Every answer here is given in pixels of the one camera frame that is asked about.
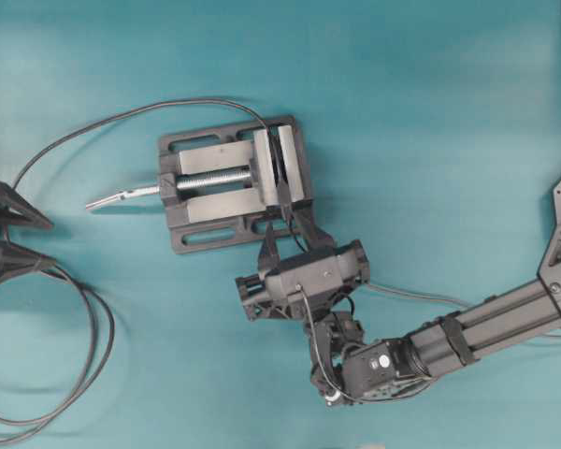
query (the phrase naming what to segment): screw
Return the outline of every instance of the screw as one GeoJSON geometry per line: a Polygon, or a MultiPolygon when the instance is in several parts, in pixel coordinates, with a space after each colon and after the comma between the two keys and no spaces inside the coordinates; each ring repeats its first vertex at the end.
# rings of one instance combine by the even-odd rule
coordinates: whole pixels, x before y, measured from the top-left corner
{"type": "Polygon", "coordinates": [[[381,355],[378,358],[379,363],[381,364],[381,367],[383,368],[389,368],[391,366],[391,359],[389,358],[388,355],[381,355]]]}
{"type": "Polygon", "coordinates": [[[561,285],[558,282],[553,282],[549,285],[549,290],[551,290],[551,293],[561,293],[561,285]]]}

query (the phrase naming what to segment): metal tip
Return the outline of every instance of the metal tip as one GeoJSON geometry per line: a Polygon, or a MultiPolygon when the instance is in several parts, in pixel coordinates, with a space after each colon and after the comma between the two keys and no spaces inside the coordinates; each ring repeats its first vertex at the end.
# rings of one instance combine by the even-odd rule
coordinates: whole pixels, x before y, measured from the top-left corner
{"type": "Polygon", "coordinates": [[[139,187],[133,190],[123,190],[111,196],[106,196],[104,198],[97,199],[91,203],[85,205],[85,209],[88,211],[94,211],[102,209],[106,206],[110,206],[119,201],[124,201],[128,198],[137,198],[140,196],[156,195],[160,192],[160,188],[157,185],[150,187],[139,187]]]}

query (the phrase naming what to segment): black strap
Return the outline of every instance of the black strap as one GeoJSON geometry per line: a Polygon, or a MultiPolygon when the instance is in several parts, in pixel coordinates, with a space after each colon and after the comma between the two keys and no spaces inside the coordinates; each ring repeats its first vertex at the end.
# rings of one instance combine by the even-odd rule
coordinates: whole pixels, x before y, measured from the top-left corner
{"type": "Polygon", "coordinates": [[[451,344],[451,347],[457,353],[459,360],[461,360],[464,366],[471,365],[478,361],[469,349],[468,342],[464,337],[464,328],[452,314],[443,317],[440,321],[440,326],[442,330],[444,330],[449,344],[451,344]]]}

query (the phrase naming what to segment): metal rod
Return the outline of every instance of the metal rod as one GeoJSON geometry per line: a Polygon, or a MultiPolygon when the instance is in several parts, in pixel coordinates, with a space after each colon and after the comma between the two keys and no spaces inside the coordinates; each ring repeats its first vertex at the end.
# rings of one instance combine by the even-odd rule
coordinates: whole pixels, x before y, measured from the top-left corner
{"type": "MultiPolygon", "coordinates": [[[[248,168],[231,168],[226,170],[210,171],[200,173],[198,175],[182,177],[177,181],[177,189],[192,190],[200,187],[210,187],[215,185],[230,184],[233,182],[248,181],[252,178],[252,173],[248,168]]],[[[97,199],[85,205],[86,210],[98,210],[124,201],[129,198],[139,198],[141,196],[158,195],[160,187],[158,185],[151,185],[148,187],[138,187],[136,189],[122,190],[114,195],[106,196],[97,199]]]]}

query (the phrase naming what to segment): teal tabletop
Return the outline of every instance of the teal tabletop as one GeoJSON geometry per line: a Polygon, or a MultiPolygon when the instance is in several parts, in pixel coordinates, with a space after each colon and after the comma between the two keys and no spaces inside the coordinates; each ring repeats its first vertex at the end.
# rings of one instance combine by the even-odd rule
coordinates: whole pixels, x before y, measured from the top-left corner
{"type": "MultiPolygon", "coordinates": [[[[561,177],[561,0],[0,0],[3,181],[93,120],[214,95],[299,120],[318,222],[362,240],[376,282],[480,302],[536,277],[561,177]]],[[[24,178],[55,228],[13,238],[94,285],[118,333],[88,393],[21,447],[561,448],[560,341],[491,355],[409,401],[327,408],[302,326],[249,323],[240,307],[234,279],[256,271],[257,244],[175,255],[157,197],[85,211],[153,183],[161,135],[245,119],[155,111],[24,178]]],[[[353,299],[368,340],[451,310],[353,299]]],[[[0,413],[56,404],[88,332],[70,287],[0,286],[0,413]]]]}

